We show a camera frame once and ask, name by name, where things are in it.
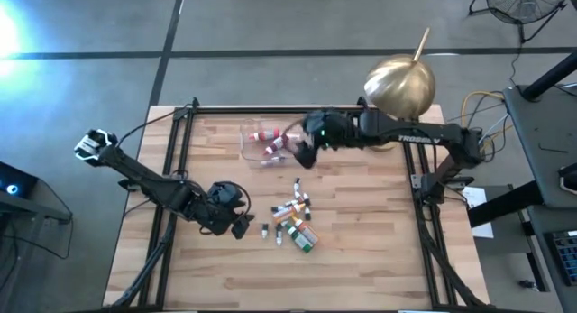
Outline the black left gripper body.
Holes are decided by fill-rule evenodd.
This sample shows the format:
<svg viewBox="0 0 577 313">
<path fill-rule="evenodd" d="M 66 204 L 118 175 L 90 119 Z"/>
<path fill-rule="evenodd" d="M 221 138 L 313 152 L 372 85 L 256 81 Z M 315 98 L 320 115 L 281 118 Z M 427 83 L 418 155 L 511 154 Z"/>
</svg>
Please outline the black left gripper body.
<svg viewBox="0 0 577 313">
<path fill-rule="evenodd" d="M 197 222 L 202 235 L 222 235 L 237 219 L 237 214 L 229 207 L 208 204 L 197 210 Z"/>
</svg>

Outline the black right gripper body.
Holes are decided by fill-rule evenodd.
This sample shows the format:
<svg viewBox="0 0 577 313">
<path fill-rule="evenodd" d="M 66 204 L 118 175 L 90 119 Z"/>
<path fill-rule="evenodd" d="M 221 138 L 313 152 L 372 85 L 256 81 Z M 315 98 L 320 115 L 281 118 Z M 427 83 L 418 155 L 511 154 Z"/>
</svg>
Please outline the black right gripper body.
<svg viewBox="0 0 577 313">
<path fill-rule="evenodd" d="M 316 110 L 308 113 L 301 124 L 315 150 L 337 149 L 349 142 L 350 121 L 333 110 Z"/>
</svg>

